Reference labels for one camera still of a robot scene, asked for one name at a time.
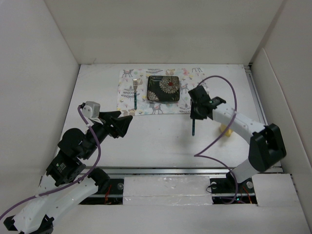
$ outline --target floral plate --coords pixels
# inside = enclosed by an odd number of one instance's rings
[[[179,101],[179,77],[149,76],[147,84],[147,99],[150,101]]]

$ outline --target yellow object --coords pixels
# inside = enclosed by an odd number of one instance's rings
[[[223,132],[223,131],[226,129],[226,127],[227,127],[226,125],[221,124],[221,125],[220,125],[220,131]],[[229,129],[229,130],[226,131],[225,135],[226,135],[227,137],[230,137],[231,134],[232,134],[232,132],[233,132],[233,130]]]

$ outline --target flower pattern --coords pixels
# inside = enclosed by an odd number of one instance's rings
[[[151,92],[151,91],[148,91],[147,92],[147,98],[148,100],[150,101],[159,101],[158,97],[156,96],[155,93]]]
[[[159,86],[168,94],[173,94],[180,88],[179,80],[176,77],[164,77],[159,82]]]

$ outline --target teal handle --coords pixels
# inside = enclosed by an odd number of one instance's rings
[[[135,93],[135,110],[137,109],[137,93]]]

